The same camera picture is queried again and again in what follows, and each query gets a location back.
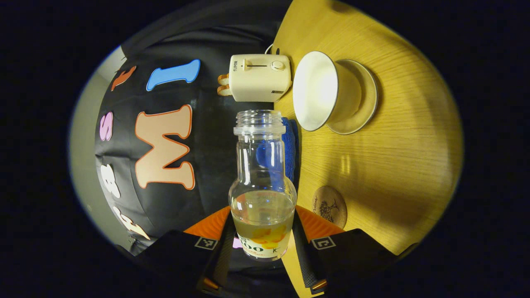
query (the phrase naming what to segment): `yellow liquid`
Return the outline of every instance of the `yellow liquid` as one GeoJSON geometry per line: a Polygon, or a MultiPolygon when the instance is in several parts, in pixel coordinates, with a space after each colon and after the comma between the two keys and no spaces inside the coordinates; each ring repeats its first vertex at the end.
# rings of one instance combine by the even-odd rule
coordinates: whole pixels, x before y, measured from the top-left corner
{"type": "Polygon", "coordinates": [[[258,190],[232,202],[232,217],[243,250],[259,261],[284,255],[293,227],[294,204],[283,192],[258,190]]]}

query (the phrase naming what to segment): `cup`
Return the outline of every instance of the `cup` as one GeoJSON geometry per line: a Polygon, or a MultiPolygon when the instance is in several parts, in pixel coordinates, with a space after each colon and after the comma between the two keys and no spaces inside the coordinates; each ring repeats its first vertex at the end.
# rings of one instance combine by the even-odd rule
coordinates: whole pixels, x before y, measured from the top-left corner
{"type": "Polygon", "coordinates": [[[320,51],[307,53],[296,68],[293,105],[300,126],[314,131],[352,117],[359,109],[360,83],[350,70],[320,51]]]}

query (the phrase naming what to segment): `glass bottle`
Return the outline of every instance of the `glass bottle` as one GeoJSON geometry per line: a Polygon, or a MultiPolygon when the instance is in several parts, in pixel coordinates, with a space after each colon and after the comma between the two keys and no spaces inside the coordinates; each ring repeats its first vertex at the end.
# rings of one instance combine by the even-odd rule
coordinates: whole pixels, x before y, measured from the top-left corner
{"type": "Polygon", "coordinates": [[[279,111],[237,114],[237,179],[228,203],[243,250],[257,261],[281,258],[293,227],[296,189],[285,176],[284,133],[279,111]]]}

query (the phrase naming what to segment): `blue towel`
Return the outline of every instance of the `blue towel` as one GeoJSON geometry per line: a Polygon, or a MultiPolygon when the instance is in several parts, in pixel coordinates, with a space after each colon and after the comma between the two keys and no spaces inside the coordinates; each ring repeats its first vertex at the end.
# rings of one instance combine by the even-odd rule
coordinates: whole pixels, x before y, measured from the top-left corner
{"type": "MultiPolygon", "coordinates": [[[[281,121],[286,127],[285,133],[281,136],[285,144],[285,176],[294,183],[298,157],[298,127],[294,120],[283,117],[281,121]]],[[[258,163],[271,170],[272,188],[275,190],[283,188],[283,177],[280,177],[282,171],[278,168],[279,165],[272,166],[270,163],[271,146],[266,145],[267,141],[262,141],[262,143],[263,145],[260,145],[257,151],[258,163]]]]}

